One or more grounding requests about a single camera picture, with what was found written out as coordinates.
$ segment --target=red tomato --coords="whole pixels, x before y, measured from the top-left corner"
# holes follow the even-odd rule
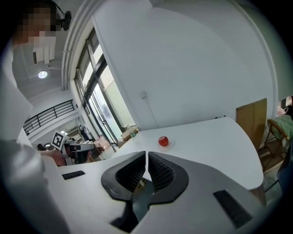
[[[169,144],[169,140],[167,137],[160,137],[159,138],[159,145],[167,146]]]

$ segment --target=metal railing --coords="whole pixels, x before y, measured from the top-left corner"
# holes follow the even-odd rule
[[[60,116],[63,116],[71,111],[74,111],[72,101],[73,100],[71,99],[69,101],[62,102],[26,120],[23,126],[26,134],[29,135],[33,131],[49,123],[50,121]]]

